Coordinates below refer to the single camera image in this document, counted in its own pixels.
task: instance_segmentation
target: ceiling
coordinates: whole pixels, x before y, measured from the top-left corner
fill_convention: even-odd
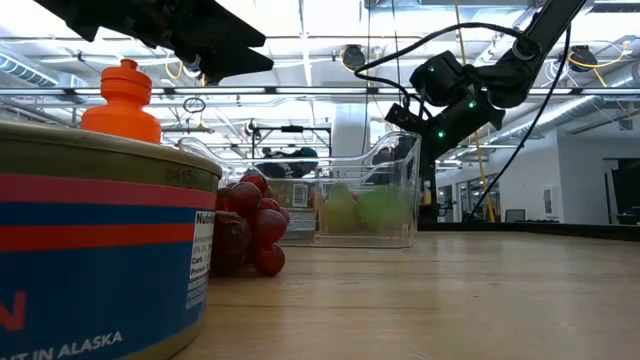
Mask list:
[[[456,21],[452,6],[419,6],[429,4],[430,1],[396,1],[394,16],[394,12],[389,11],[391,2],[382,0],[377,2],[377,6],[372,6],[371,11],[363,6],[361,0],[218,0],[236,16],[267,36],[265,46],[254,50],[275,62],[272,71],[226,78],[220,85],[364,87],[366,84],[356,79],[340,62],[339,54],[346,45],[359,45],[363,52],[373,59],[395,52],[396,48],[406,47],[426,34],[452,25]],[[463,22],[482,21],[523,28],[533,13],[526,6],[527,1],[521,0],[477,0],[462,3],[468,4],[462,7]],[[619,61],[601,69],[605,79],[608,74],[630,66],[640,51],[640,41],[636,40],[640,13],[636,13],[633,7],[624,8],[621,12],[620,8],[606,5],[607,1],[595,1],[594,7],[586,9],[572,24],[572,45],[588,45],[601,63],[619,58],[624,50]],[[148,48],[135,39],[107,29],[101,29],[96,41],[88,43],[68,29],[62,20],[33,1],[0,0],[0,6],[0,54],[3,51],[16,53],[46,70],[73,74],[84,80],[89,87],[98,87],[101,71],[117,65],[122,57],[138,61],[141,64],[140,70],[152,79],[154,87],[200,86],[199,80],[190,77],[185,71],[179,71],[179,60],[165,49]],[[468,61],[477,65],[495,62],[512,44],[508,38],[497,38],[495,33],[488,30],[465,30],[462,36]],[[549,86],[549,77],[556,72],[553,67],[554,61],[562,51],[563,41],[564,39],[561,39],[561,43],[551,52],[543,69],[545,71],[540,73],[535,86]],[[418,65],[446,50],[461,57],[455,33],[442,36],[403,57],[399,63],[390,62],[374,69],[372,73],[394,80],[397,80],[399,75],[400,83],[408,85],[408,79]],[[169,62],[168,71],[165,69],[166,62]],[[599,86],[595,83],[597,79],[593,72],[571,72],[570,75],[571,78],[565,78],[562,86]],[[0,73],[0,86],[33,85],[13,75]],[[240,142],[237,133],[242,132],[244,124],[251,119],[264,126],[297,124],[330,127],[337,103],[365,101],[364,96],[204,98],[211,105],[201,113],[202,122],[213,129],[214,133],[199,133],[196,136],[210,144]],[[47,107],[41,110],[61,118],[72,117],[72,104],[68,102],[41,97],[21,97],[14,100],[36,107],[38,104],[46,103]],[[147,111],[155,115],[165,127],[185,126],[183,120],[189,118],[188,114],[176,124],[177,118],[184,113],[181,106],[183,100],[184,97],[180,96],[174,99],[155,98],[157,106],[147,108]],[[392,105],[393,98],[380,97],[369,100],[367,113],[372,120],[371,140],[375,142],[391,130],[381,119]],[[511,110],[506,122],[535,110],[535,104],[539,105],[539,101],[532,100],[520,109]],[[77,114],[81,115],[83,110],[82,107],[78,108]],[[190,124],[195,126],[200,121],[200,114],[196,114],[191,116]],[[229,129],[229,123],[233,124],[235,131]],[[598,128],[597,133],[603,132],[605,128]],[[171,143],[181,136],[181,133],[167,133],[166,139]],[[305,137],[291,134],[273,135],[270,140],[274,144],[319,142],[318,138],[311,134]],[[228,149],[216,149],[223,156],[238,156]],[[325,150],[319,152],[321,156],[327,155]]]

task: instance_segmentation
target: desk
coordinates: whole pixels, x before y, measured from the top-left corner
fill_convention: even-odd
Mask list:
[[[285,252],[276,278],[213,280],[175,359],[640,356],[640,243],[423,233],[407,250]]]

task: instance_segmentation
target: clear plastic container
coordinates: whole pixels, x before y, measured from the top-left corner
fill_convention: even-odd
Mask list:
[[[178,144],[219,164],[221,186],[258,170],[257,164],[317,162],[316,171],[301,179],[267,177],[291,215],[285,246],[406,248],[417,226],[420,141],[390,133],[363,155],[314,159],[223,159],[198,139]]]

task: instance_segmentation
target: person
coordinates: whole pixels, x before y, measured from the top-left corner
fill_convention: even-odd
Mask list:
[[[282,158],[317,158],[318,153],[310,147],[302,147],[291,154],[282,151],[268,151],[264,159]],[[265,176],[275,179],[300,179],[308,173],[315,171],[318,163],[315,161],[295,161],[286,163],[262,163],[256,165]]]

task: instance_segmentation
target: nutrition facts label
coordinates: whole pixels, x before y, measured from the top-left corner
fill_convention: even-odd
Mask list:
[[[209,271],[211,246],[213,244],[213,224],[215,214],[209,211],[196,212],[191,249],[191,269],[189,280],[198,278]]]

